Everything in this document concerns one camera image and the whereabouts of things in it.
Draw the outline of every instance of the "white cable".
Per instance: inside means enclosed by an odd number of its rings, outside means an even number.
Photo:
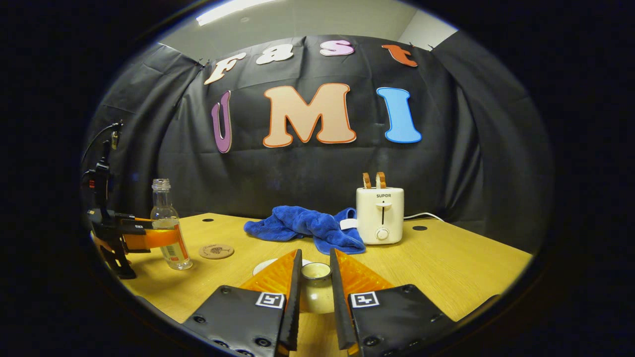
[[[431,214],[431,213],[427,213],[427,212],[424,212],[424,213],[417,213],[416,215],[403,217],[403,219],[415,218],[415,217],[422,216],[422,215],[433,216],[434,218],[436,218],[436,219],[438,219],[438,220],[440,220],[440,221],[442,221],[442,222],[445,222],[443,219],[441,219],[441,218],[439,218],[439,217],[437,217],[437,216],[435,216],[435,215],[433,215],[433,214]]]

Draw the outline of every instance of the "blue towel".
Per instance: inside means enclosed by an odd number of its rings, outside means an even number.
[[[357,218],[355,209],[346,208],[331,216],[299,206],[278,206],[273,209],[271,217],[245,223],[244,231],[266,241],[289,241],[313,236],[316,248],[322,254],[329,254],[331,248],[346,254],[363,253],[366,246],[357,228],[340,228],[340,221],[349,218]]]

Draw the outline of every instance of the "wooden table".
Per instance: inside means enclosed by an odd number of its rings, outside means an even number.
[[[312,238],[289,242],[262,241],[243,231],[247,218],[205,213],[182,218],[181,230],[194,265],[185,271],[170,269],[158,248],[130,254],[133,280],[121,280],[135,295],[145,297],[179,323],[187,319],[220,285],[240,286],[253,268],[295,249],[312,262],[329,263]],[[425,226],[415,231],[413,226]],[[233,246],[226,259],[204,259],[203,245]],[[452,320],[469,314],[487,298],[504,292],[523,271],[531,255],[436,219],[409,220],[403,238],[394,245],[370,245],[353,257],[395,286],[414,284]],[[300,314],[298,351],[291,356],[347,356],[337,347],[335,317]]]

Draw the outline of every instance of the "glass bottle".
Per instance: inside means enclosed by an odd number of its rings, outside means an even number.
[[[181,229],[178,224],[178,213],[172,207],[170,198],[170,180],[167,178],[156,178],[152,181],[152,201],[154,207],[150,212],[152,227],[154,229],[176,229],[178,234],[178,242],[161,247],[163,258],[169,267],[176,270],[185,270],[192,267],[192,261],[181,235]]]

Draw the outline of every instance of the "ceiling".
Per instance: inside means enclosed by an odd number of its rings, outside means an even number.
[[[159,42],[205,62],[255,44],[295,36],[343,34],[397,41],[416,12],[416,8],[395,0],[276,0],[204,26],[192,17]]]

